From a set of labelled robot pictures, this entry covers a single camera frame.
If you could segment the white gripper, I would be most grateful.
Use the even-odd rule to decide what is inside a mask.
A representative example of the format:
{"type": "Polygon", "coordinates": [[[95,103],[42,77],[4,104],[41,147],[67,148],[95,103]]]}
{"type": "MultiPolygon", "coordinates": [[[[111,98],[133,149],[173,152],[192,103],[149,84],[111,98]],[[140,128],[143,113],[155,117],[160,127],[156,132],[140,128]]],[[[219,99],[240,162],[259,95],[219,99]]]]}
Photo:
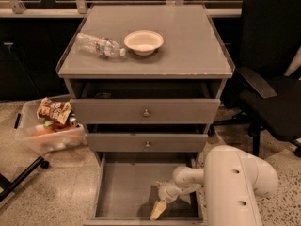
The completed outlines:
{"type": "Polygon", "coordinates": [[[158,197],[160,201],[156,201],[150,213],[150,219],[158,219],[166,210],[167,203],[172,203],[181,195],[181,189],[177,187],[173,180],[164,182],[156,182],[158,187],[158,197]]]}

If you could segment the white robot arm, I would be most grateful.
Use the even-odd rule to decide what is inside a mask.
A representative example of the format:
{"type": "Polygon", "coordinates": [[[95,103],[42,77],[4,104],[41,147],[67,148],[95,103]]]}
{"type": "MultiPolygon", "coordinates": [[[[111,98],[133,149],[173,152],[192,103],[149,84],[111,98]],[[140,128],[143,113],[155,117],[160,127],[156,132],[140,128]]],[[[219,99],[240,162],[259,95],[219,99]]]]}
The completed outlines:
{"type": "MultiPolygon", "coordinates": [[[[301,131],[300,51],[247,47],[235,72],[243,79],[237,99],[246,114],[274,138],[295,143],[301,131]]],[[[210,226],[262,226],[256,198],[276,191],[278,177],[255,154],[217,146],[202,169],[178,167],[169,181],[158,185],[159,200],[150,217],[157,219],[169,203],[200,185],[205,188],[210,226]]]]}

